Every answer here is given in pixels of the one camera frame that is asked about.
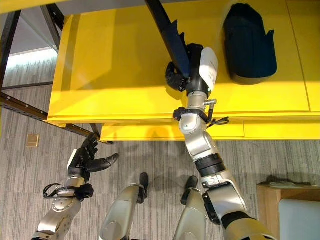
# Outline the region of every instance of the black bag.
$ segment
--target black bag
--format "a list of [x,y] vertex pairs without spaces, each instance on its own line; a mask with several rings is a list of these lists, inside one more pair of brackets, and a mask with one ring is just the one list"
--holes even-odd
[[232,79],[242,84],[255,84],[277,71],[275,31],[270,30],[266,35],[262,17],[250,5],[234,4],[223,27]]

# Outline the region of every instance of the black cable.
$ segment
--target black cable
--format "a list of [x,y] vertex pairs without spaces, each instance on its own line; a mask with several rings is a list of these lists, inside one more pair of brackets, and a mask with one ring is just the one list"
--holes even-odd
[[230,122],[230,120],[229,120],[228,116],[223,117],[223,118],[221,118],[219,120],[216,120],[214,118],[214,119],[212,119],[211,121],[208,122],[208,123],[210,123],[210,125],[207,126],[206,128],[208,129],[208,128],[212,127],[213,125],[225,125],[225,124],[228,124],[229,122]]

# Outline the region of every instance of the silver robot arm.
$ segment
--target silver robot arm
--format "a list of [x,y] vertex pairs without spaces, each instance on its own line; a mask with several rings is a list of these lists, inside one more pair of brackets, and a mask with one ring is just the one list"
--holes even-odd
[[[178,33],[178,21],[170,21],[161,2],[145,2],[172,60],[166,69],[166,82],[177,91],[186,91],[187,107],[175,110],[173,117],[179,121],[186,147],[201,175],[201,184],[207,189],[203,200],[210,220],[223,225],[226,240],[275,239],[259,221],[248,216],[240,189],[226,169],[215,142],[207,133],[207,125],[211,127],[229,122],[228,118],[218,121],[212,119],[217,101],[208,100],[218,71],[215,53],[200,44],[186,45],[185,34]],[[186,226],[188,221],[184,219],[180,219],[180,223]]]
[[[91,198],[94,189],[87,182],[90,173],[99,172],[109,168],[116,162],[119,155],[116,153],[107,158],[95,159],[98,151],[97,138],[91,134],[82,144],[75,149],[68,162],[68,177],[64,186],[53,183],[43,190],[45,199],[53,199],[53,203],[47,215],[40,221],[33,240],[62,240],[68,233],[73,218],[81,208],[81,202],[85,198]],[[57,186],[48,194],[48,190]]]
[[[207,101],[203,92],[195,91],[188,95],[186,110],[196,109],[204,112],[206,105],[215,103],[216,100]],[[207,123],[204,119],[197,113],[182,114],[179,128],[201,175],[201,184],[207,189],[202,196],[207,214],[213,223],[223,226],[224,238],[275,240],[259,221],[248,216],[240,188],[231,172],[226,169],[215,142],[207,133]]]

